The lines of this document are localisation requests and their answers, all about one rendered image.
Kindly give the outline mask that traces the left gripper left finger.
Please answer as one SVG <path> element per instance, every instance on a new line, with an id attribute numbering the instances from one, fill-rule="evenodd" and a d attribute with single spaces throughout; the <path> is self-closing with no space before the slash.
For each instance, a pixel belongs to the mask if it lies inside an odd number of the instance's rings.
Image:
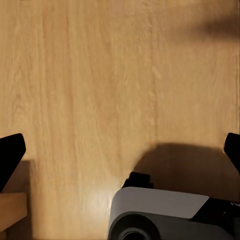
<path id="1" fill-rule="evenodd" d="M 0 194 L 25 152 L 26 144 L 21 133 L 0 138 Z"/>

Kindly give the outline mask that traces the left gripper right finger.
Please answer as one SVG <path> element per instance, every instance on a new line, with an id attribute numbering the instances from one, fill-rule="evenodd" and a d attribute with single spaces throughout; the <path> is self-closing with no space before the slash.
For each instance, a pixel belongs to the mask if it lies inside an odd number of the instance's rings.
<path id="1" fill-rule="evenodd" d="M 229 133 L 227 135 L 224 151 L 240 173 L 240 135 Z"/>

